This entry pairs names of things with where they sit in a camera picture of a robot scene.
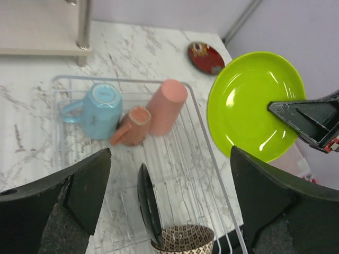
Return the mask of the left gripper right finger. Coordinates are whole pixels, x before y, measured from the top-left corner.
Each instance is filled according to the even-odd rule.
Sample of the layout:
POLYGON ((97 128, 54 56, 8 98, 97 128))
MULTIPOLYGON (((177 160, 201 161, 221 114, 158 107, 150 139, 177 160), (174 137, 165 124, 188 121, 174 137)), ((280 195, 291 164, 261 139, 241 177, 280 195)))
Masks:
POLYGON ((231 172, 249 253, 338 253, 338 191, 233 146, 231 172))

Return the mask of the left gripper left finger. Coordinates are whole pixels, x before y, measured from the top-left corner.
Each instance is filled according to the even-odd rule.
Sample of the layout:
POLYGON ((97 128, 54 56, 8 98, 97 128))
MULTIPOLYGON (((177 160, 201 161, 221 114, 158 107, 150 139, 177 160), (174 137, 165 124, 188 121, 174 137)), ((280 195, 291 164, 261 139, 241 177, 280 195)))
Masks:
POLYGON ((111 169, 111 151, 1 192, 1 253, 85 253, 111 169))

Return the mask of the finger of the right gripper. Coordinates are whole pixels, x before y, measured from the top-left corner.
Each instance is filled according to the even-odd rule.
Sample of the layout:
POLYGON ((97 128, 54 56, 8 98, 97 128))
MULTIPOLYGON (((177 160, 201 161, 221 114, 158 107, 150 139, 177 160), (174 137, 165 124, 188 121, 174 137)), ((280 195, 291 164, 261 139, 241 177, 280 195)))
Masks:
POLYGON ((270 102, 267 110, 310 147, 338 152, 338 91, 319 99, 270 102))

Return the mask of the green plate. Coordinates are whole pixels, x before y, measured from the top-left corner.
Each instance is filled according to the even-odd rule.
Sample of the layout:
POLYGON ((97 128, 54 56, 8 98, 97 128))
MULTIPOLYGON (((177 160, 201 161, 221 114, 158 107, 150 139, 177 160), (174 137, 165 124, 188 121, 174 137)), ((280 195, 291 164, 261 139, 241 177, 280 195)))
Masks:
POLYGON ((306 99, 297 69, 267 51, 232 60, 217 76, 207 102, 207 123, 217 148, 230 157, 237 146, 270 162, 288 151, 297 134, 267 109, 270 102, 306 99))

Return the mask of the black plate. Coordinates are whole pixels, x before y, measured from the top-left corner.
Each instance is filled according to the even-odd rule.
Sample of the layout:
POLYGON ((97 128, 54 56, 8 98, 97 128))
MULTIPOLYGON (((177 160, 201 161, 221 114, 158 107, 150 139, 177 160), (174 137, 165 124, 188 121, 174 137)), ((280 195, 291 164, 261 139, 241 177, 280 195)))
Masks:
POLYGON ((161 247, 163 245, 162 226, 153 183, 145 163, 141 164, 138 171, 137 195, 146 231, 150 239, 161 247))

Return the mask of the red floral plate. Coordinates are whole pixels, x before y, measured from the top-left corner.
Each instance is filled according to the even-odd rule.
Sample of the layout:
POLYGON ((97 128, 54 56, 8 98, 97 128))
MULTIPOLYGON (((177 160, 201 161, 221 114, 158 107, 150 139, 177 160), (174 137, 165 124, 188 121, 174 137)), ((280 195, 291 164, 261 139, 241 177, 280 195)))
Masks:
POLYGON ((219 52, 204 42, 190 43, 187 56, 191 64, 205 74, 218 75, 226 66, 219 52))

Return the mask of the white wire dish rack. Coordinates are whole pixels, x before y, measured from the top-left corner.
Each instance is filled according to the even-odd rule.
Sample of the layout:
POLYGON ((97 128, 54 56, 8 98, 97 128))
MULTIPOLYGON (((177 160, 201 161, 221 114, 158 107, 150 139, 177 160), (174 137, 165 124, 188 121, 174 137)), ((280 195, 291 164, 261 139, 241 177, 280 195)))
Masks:
MULTIPOLYGON (((64 106, 82 99, 94 83, 111 84, 123 96, 123 111, 148 104, 159 81, 60 75, 52 80, 52 172, 109 147, 88 138, 78 124, 65 123, 64 106)), ((247 253, 239 210, 233 209, 221 179, 193 90, 170 132, 148 135, 135 147, 111 147, 105 197, 87 253, 154 253, 142 220, 137 177, 146 164, 162 228, 200 224, 213 229, 215 253, 247 253)))

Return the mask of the tall pink cup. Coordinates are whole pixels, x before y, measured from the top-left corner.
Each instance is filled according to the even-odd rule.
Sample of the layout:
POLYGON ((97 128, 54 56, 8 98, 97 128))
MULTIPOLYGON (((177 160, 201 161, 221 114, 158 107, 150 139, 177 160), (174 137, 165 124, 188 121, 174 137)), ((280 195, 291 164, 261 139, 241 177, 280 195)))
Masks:
POLYGON ((164 81, 146 106, 151 113, 149 133, 154 136, 169 133, 187 97, 188 91, 182 83, 173 79, 164 81))

